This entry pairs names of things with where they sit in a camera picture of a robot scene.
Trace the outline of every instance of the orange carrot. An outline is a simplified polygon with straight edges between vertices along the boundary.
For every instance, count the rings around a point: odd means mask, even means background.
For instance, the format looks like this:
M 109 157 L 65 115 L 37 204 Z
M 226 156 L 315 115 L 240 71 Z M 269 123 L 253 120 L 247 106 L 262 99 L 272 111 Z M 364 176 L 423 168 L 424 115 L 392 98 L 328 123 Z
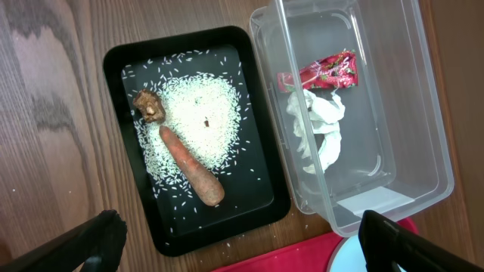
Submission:
M 200 199 L 208 206 L 219 204 L 225 195 L 219 180 L 190 154 L 169 128 L 161 125 L 160 136 Z

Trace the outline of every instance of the red wrapper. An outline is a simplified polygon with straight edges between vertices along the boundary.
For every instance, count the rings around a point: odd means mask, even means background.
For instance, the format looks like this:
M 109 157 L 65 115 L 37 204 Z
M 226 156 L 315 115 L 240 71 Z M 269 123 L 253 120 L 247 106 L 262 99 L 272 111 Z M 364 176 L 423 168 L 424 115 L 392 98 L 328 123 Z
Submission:
M 310 88 L 349 88 L 358 85 L 355 51 L 343 51 L 311 63 L 299 71 L 302 87 Z M 278 73 L 279 90 L 295 91 L 291 73 Z

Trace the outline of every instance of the wooden table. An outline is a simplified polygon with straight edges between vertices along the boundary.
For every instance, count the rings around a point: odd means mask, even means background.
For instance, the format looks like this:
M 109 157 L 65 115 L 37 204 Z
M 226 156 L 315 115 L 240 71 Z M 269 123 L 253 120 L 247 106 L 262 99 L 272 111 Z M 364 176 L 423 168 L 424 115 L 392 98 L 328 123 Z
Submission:
M 283 220 L 178 258 L 150 240 L 101 64 L 113 46 L 236 25 L 268 0 L 0 0 L 0 255 L 16 258 L 116 209 L 120 270 L 210 270 L 330 231 L 293 206 Z M 421 0 L 456 177 L 415 215 L 422 236 L 484 265 L 481 0 Z

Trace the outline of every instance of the white rice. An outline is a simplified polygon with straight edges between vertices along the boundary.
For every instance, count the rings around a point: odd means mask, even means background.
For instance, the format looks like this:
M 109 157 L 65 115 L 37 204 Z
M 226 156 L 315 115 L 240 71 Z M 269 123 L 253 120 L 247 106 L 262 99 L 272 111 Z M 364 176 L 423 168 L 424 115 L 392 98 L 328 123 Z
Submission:
M 235 87 L 227 79 L 204 74 L 168 79 L 157 94 L 166 111 L 163 125 L 178 135 L 190 153 L 209 170 L 224 166 L 229 160 L 228 153 L 237 142 L 241 121 Z M 144 150 L 147 172 L 154 180 L 168 185 L 186 182 L 160 138 L 160 124 L 145 124 L 140 119 L 135 121 L 135 128 Z

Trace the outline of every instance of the crumpled paper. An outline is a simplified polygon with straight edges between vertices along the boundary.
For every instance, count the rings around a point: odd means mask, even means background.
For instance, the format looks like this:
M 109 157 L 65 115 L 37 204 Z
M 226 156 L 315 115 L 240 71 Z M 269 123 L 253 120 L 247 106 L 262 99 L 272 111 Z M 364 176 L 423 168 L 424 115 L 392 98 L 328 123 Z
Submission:
M 314 134 L 324 134 L 324 141 L 319 148 L 318 155 L 323 172 L 325 172 L 340 156 L 341 134 L 339 121 L 344 117 L 345 106 L 341 103 L 341 97 L 336 94 L 336 90 L 331 92 L 332 101 L 317 97 L 306 89 L 303 92 L 306 99 L 306 107 L 311 108 L 309 119 L 311 120 L 312 132 Z M 302 151 L 301 158 L 305 159 L 311 156 L 311 151 L 306 132 L 302 127 L 303 116 L 298 105 L 296 92 L 289 96 L 286 112 L 296 117 L 293 124 L 293 133 L 301 138 L 297 152 Z M 303 170 L 309 174 L 316 173 L 314 164 L 303 167 Z

